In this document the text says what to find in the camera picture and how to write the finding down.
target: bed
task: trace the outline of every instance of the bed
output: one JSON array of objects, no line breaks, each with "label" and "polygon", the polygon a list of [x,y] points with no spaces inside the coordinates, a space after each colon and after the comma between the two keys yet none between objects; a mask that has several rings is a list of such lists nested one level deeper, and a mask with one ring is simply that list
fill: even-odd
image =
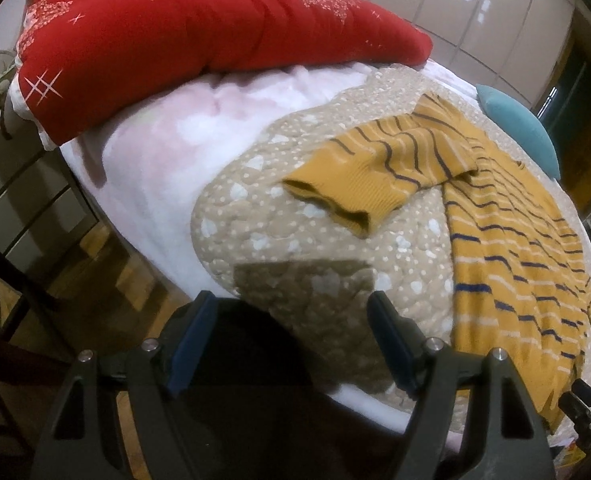
[{"label": "bed", "polygon": [[[74,25],[82,18],[73,16]],[[11,93],[26,117],[20,83]],[[285,193],[280,178],[316,143],[410,112],[427,91],[524,162],[581,237],[591,275],[591,244],[569,197],[482,114],[474,86],[431,59],[414,68],[351,62],[208,73],[124,108],[60,149],[115,231],[163,276],[190,298],[211,290],[270,312],[311,351],[312,374],[337,384],[334,399],[403,431],[413,403],[391,384],[364,306],[371,291],[384,290],[425,334],[450,340],[453,266],[440,190],[418,193],[385,229],[357,240],[323,209]],[[591,385],[590,337],[585,361]],[[453,447],[465,416],[460,399]],[[571,436],[566,420],[551,443]]]}]

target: black mechanical device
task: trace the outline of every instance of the black mechanical device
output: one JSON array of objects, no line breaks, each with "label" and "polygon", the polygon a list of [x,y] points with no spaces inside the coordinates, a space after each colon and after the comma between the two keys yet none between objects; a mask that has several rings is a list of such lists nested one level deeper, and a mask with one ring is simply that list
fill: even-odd
[{"label": "black mechanical device", "polygon": [[[196,370],[219,316],[235,303],[202,292],[174,314],[157,339],[148,338],[129,352],[109,357],[82,351],[45,425],[32,479],[131,479],[116,408],[121,390],[128,392],[154,480],[233,478],[209,476],[198,466],[207,448],[198,449],[188,436],[191,417],[182,396],[197,387]],[[412,320],[399,317],[383,292],[371,295],[367,316],[396,384],[417,400],[409,427],[404,436],[396,437],[397,451],[378,478],[555,478],[540,417],[504,349],[475,356],[454,351],[441,339],[426,338]],[[445,442],[459,390],[469,391],[469,409],[461,450],[452,456],[445,453]],[[591,410],[583,411],[580,405],[591,408],[591,394],[584,389],[572,395],[562,403],[575,410],[572,418],[587,435],[589,449]]]}]

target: teal pillow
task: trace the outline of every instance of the teal pillow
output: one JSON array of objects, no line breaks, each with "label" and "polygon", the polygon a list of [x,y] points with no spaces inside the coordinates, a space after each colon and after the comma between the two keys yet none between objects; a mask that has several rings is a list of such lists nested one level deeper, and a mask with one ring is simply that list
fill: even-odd
[{"label": "teal pillow", "polygon": [[560,179],[560,165],[549,134],[528,108],[504,92],[476,85],[485,115],[517,142],[551,178]]}]

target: pillow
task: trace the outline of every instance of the pillow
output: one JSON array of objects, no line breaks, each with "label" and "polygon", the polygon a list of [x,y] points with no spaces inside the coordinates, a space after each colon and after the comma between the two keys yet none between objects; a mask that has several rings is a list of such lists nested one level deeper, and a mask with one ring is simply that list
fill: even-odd
[{"label": "pillow", "polygon": [[517,142],[544,173],[560,179],[560,165],[549,134],[528,108],[504,92],[476,85],[485,115]]},{"label": "pillow", "polygon": [[58,145],[203,72],[423,63],[431,39],[364,0],[37,0],[16,111]]}]

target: wooden floor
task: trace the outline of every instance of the wooden floor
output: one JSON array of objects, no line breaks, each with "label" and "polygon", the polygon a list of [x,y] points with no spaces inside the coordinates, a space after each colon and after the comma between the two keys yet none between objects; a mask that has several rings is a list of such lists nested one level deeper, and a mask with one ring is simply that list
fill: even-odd
[{"label": "wooden floor", "polygon": [[[129,254],[103,224],[96,225],[58,265],[48,290],[63,304],[53,319],[76,348],[99,354],[130,349],[147,336],[157,336],[170,315],[188,298],[154,277],[146,262]],[[0,284],[1,319],[17,295]],[[12,343],[31,351],[66,359],[30,312]],[[36,445],[56,390],[0,384],[0,393],[26,439]],[[137,479],[149,478],[130,417],[126,394],[118,409],[129,460]]]}]

